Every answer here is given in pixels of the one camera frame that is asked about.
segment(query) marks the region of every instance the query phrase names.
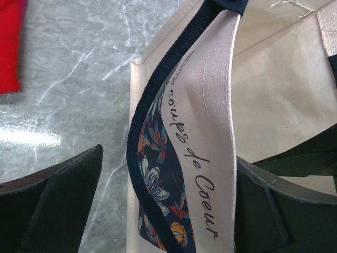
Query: floral pattern fabric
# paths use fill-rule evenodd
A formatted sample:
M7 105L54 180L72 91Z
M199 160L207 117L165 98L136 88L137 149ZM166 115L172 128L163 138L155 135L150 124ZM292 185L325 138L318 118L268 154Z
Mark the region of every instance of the floral pattern fabric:
M143 123L138 161L146 188L162 210L176 240L186 253L196 253L182 168L161 116L163 93L174 71L159 90ZM165 250L141 205L138 229L145 240Z

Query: marble surface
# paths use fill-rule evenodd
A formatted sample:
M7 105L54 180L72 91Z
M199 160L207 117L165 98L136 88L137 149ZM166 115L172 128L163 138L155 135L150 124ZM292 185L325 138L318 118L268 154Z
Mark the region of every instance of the marble surface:
M125 252L130 61L177 0L28 0L21 91L0 95L0 182L96 144L103 169L79 252Z

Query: navy bag trim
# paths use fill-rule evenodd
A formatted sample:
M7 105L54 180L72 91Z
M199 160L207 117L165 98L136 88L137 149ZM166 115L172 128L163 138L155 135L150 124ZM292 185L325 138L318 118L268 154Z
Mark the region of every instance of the navy bag trim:
M205 0L197 14L192 18L154 70L131 121L126 149L127 166L131 182L140 204L168 253L184 253L184 250L175 239L159 206L147 191L143 181L137 157L137 146L141 128L146 114L166 77L194 42L221 11L228 9L242 15L247 2L248 0Z

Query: red object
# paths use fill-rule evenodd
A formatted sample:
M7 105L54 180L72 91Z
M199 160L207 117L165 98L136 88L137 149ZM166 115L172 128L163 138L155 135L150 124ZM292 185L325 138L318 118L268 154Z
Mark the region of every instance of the red object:
M20 0L0 0L0 93L18 92Z
M23 15L25 14L27 5L27 0L20 0L20 13L21 13L21 19L23 20Z

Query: stitching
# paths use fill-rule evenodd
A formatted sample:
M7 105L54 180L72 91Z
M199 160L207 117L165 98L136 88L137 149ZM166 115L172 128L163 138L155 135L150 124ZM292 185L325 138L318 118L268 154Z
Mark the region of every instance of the stitching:
M212 43L212 46L210 48L209 54L207 55L207 58L206 58L206 61L205 61L205 65L204 65L204 71L203 71L203 74L202 74L202 95L203 95L203 99L204 99L204 105L205 105L205 109L206 109L206 113L207 113L207 118L209 119L209 122L210 122L211 125L212 125L212 122L211 122L209 111L207 109L207 105L206 105L206 102L205 102L205 89L204 89L205 82L204 82L204 78L205 78L205 71L206 71L207 62L209 60L209 57L210 57L212 48L214 46L215 40L217 38L217 35L218 35L218 33L216 34L215 38L213 39L213 43Z
M308 4L306 3L303 3L301 0L290 0L291 3L299 6L299 7L302 7L304 9L307 9L308 11L312 11L312 12L315 12L317 10L314 10L311 6L309 6Z

